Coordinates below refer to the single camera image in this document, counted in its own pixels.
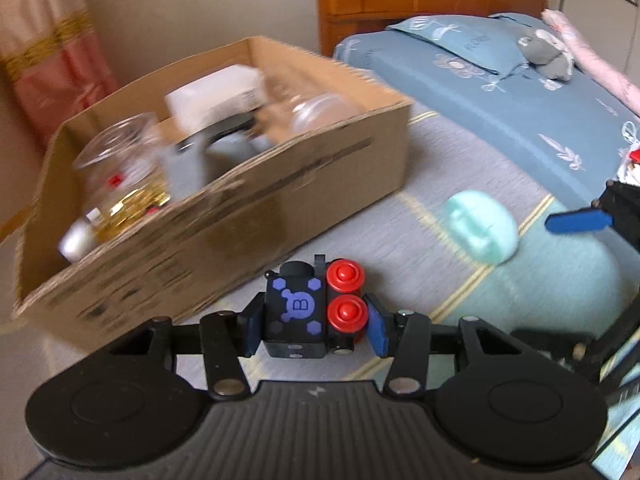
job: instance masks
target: pink rolled object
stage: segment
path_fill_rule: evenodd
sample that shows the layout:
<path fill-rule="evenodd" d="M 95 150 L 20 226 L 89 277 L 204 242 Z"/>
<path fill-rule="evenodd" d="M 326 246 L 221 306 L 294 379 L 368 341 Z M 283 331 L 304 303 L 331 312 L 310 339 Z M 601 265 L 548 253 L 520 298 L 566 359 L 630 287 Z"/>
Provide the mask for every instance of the pink rolled object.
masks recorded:
<path fill-rule="evenodd" d="M 585 74 L 640 116 L 640 89 L 598 56 L 562 12 L 545 9 L 542 20 L 558 33 Z"/>

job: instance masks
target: blue bed sheet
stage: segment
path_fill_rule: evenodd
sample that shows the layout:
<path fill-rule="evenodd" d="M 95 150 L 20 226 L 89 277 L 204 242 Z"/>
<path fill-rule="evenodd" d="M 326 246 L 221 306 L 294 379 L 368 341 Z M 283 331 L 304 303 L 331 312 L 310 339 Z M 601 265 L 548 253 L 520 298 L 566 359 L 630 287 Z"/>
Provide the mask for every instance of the blue bed sheet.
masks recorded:
<path fill-rule="evenodd" d="M 351 36 L 336 47 L 335 57 L 373 70 L 468 128 L 568 208 L 584 207 L 601 195 L 638 130 L 638 118 L 628 108 L 577 70 L 566 84 L 532 68 L 500 80 L 394 30 Z"/>

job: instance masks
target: purple hexagon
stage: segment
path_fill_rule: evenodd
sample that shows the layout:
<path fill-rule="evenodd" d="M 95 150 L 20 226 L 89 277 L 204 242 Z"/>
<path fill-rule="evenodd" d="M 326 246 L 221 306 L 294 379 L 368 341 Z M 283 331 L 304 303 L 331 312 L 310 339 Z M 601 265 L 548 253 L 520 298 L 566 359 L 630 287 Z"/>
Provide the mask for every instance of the purple hexagon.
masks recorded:
<path fill-rule="evenodd" d="M 308 286 L 309 290 L 320 290 L 322 283 L 317 278 L 311 278 L 306 286 Z"/>
<path fill-rule="evenodd" d="M 280 332 L 282 332 L 282 323 L 279 321 L 272 321 L 271 323 L 269 323 L 269 330 L 273 334 L 279 334 Z"/>
<path fill-rule="evenodd" d="M 311 335 L 318 335 L 322 331 L 322 325 L 319 321 L 309 321 L 306 324 L 306 331 Z"/>
<path fill-rule="evenodd" d="M 287 282 L 284 280 L 284 278 L 276 278 L 275 280 L 273 280 L 273 288 L 275 288 L 276 290 L 282 290 L 286 286 Z"/>

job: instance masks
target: red button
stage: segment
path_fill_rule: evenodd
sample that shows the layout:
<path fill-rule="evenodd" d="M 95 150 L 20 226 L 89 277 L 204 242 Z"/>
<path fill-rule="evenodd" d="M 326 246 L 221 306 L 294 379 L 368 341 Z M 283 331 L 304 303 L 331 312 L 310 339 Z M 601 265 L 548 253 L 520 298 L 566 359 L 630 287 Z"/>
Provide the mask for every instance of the red button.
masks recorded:
<path fill-rule="evenodd" d="M 351 294 L 364 285 L 364 269 L 353 260 L 335 260 L 326 270 L 326 282 L 337 292 Z"/>
<path fill-rule="evenodd" d="M 354 334 L 364 328 L 369 320 L 367 304 L 353 294 L 334 298 L 326 310 L 329 323 L 338 332 Z"/>

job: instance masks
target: mint green object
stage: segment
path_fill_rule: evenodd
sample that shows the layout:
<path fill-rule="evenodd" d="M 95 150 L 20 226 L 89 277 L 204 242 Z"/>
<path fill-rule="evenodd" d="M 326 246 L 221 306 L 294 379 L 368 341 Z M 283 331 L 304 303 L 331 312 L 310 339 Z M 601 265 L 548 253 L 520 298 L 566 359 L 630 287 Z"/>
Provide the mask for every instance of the mint green object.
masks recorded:
<path fill-rule="evenodd" d="M 475 261 L 498 265 L 518 248 L 518 224 L 505 206 L 480 191 L 455 194 L 445 204 L 446 229 Z"/>

